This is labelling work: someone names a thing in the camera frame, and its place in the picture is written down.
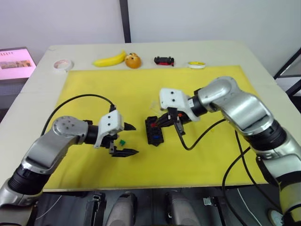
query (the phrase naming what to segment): small green cube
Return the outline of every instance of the small green cube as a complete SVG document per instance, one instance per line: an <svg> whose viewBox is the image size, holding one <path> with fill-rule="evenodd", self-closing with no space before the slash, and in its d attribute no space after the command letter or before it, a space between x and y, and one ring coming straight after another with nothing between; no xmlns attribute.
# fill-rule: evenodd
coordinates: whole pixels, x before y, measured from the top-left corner
<svg viewBox="0 0 301 226"><path fill-rule="evenodd" d="M123 146L126 142L124 140L120 140L120 145Z"/></svg>

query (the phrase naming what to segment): tape roll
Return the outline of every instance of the tape roll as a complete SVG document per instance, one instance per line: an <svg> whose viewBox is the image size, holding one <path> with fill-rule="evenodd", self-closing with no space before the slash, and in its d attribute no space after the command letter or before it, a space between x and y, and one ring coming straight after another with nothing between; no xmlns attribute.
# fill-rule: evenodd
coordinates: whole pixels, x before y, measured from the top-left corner
<svg viewBox="0 0 301 226"><path fill-rule="evenodd" d="M188 67L194 68L194 69L201 69L206 67L206 64L200 61L191 61L188 62Z"/></svg>
<svg viewBox="0 0 301 226"><path fill-rule="evenodd" d="M53 65L54 69L57 71L70 71L73 68L73 62L68 59L62 59L56 61Z"/></svg>

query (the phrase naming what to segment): black toy car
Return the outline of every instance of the black toy car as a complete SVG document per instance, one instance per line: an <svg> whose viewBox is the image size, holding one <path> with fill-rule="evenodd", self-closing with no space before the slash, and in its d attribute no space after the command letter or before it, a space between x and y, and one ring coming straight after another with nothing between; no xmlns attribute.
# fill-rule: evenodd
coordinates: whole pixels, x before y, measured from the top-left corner
<svg viewBox="0 0 301 226"><path fill-rule="evenodd" d="M172 57L155 57L154 59L157 65L171 65L174 66L174 59Z"/></svg>

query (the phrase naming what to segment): table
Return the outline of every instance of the table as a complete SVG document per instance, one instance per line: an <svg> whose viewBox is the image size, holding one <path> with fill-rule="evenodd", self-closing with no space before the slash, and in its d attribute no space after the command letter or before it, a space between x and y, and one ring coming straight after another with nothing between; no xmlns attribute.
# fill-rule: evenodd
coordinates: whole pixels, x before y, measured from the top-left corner
<svg viewBox="0 0 301 226"><path fill-rule="evenodd" d="M155 56L172 56L175 67L188 61L203 61L210 66L240 65L262 101L281 125L301 144L301 115L285 92L276 84L252 52L236 41L190 41L162 43L127 43L51 46L37 65L0 124L0 183L9 178L53 111L67 73L56 72L53 63L68 58L73 70L128 69L125 64L95 68L92 62L118 54L122 49L136 52L141 68L162 67L154 64Z"/></svg>

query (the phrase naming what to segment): banana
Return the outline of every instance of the banana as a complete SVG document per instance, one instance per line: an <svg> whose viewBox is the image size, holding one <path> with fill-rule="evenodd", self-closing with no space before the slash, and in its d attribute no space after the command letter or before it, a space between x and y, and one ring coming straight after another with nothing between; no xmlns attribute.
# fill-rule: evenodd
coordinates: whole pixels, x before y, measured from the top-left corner
<svg viewBox="0 0 301 226"><path fill-rule="evenodd" d="M126 55L127 55L126 52L123 50L120 54L116 56L95 60L93 62L93 65L96 67L107 67L107 66L117 65L120 64L122 61L124 61Z"/></svg>

